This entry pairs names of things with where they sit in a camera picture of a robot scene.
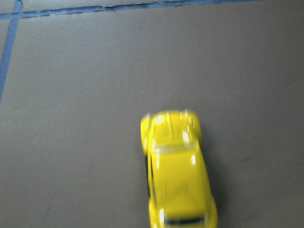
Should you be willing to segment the yellow beetle toy car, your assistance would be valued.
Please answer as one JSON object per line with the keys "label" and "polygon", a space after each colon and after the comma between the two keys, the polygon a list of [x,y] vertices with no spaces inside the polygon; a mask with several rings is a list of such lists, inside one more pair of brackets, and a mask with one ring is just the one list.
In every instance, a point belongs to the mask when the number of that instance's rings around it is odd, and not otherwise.
{"label": "yellow beetle toy car", "polygon": [[213,198],[197,115],[167,110],[141,119],[141,142],[153,228],[216,228]]}

